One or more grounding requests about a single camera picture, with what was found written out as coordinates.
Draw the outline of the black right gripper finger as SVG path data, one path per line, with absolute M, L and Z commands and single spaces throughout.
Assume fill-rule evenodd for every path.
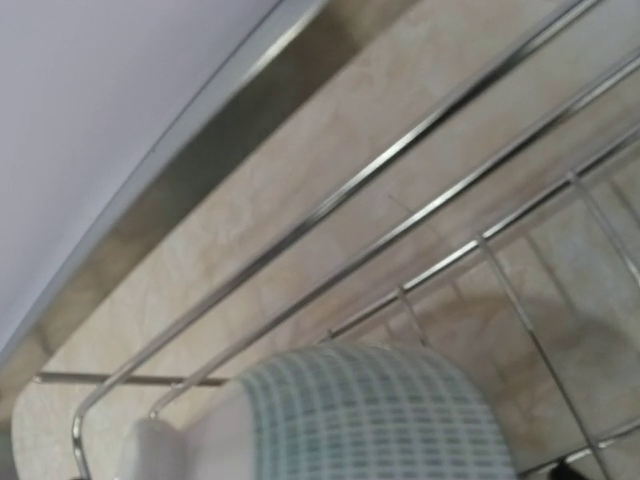
M 580 480 L 580 473 L 568 463 L 560 461 L 549 471 L 549 480 Z

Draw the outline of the light green grid bowl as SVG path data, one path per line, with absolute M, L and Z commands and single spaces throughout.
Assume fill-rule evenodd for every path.
M 283 352 L 216 390 L 177 428 L 144 418 L 119 479 L 513 479 L 479 388 L 426 348 L 325 343 Z

